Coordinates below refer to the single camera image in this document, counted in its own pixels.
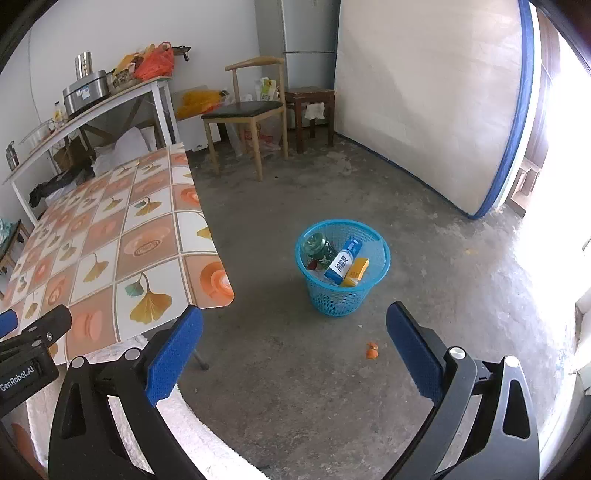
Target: chair backrest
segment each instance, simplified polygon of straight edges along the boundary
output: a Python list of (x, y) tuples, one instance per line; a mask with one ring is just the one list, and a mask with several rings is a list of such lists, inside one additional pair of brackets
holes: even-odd
[(243, 69), (246, 67), (264, 67), (265, 65), (277, 65), (279, 71), (279, 99), (283, 106), (285, 106), (285, 85), (283, 81), (283, 64), (285, 63), (284, 59), (278, 57), (255, 57), (250, 60), (245, 60), (240, 63), (235, 63), (233, 65), (228, 65), (225, 67), (226, 72), (232, 71), (232, 80), (234, 81), (234, 97), (236, 101), (240, 101), (240, 90), (238, 89), (238, 76), (236, 75), (236, 71), (238, 69)]

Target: red plastic bag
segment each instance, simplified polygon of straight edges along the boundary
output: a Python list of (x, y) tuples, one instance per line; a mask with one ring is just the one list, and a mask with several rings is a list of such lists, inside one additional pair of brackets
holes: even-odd
[(158, 76), (170, 77), (174, 70), (173, 47), (168, 42), (162, 42), (134, 71), (134, 77), (142, 82)]

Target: green plastic bottle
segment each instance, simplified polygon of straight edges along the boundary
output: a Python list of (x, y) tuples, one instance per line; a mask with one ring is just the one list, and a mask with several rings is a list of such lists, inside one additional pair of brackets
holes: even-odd
[(324, 268), (328, 268), (335, 259), (337, 251), (322, 232), (310, 235), (304, 242), (304, 253), (310, 258), (318, 260)]

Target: concrete floor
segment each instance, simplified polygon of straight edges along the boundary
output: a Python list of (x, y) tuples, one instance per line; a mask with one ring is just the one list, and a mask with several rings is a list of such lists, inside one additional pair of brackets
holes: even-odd
[[(386, 309), (402, 300), (474, 358), (519, 357), (541, 428), (574, 322), (540, 307), (536, 279), (515, 253), (522, 220), (509, 209), (468, 220), (363, 148), (336, 137), (328, 149), (319, 130), (303, 155), (264, 160), (262, 183), (228, 145), (217, 147), (221, 178), (204, 151), (190, 155), (236, 294), (204, 313), (199, 349), (211, 369), (188, 367), (180, 380), (199, 419), (274, 480), (382, 478), (431, 408), (385, 329)], [(306, 227), (339, 217), (380, 232), (392, 265), (356, 312), (334, 319), (311, 306), (293, 249)], [(369, 341), (379, 345), (375, 361), (365, 359)]]

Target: refrigerator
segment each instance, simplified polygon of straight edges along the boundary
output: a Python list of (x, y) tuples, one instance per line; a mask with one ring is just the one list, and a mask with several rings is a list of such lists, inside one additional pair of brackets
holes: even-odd
[(261, 55), (285, 58), (286, 89), (334, 88), (340, 0), (255, 0), (255, 12)]

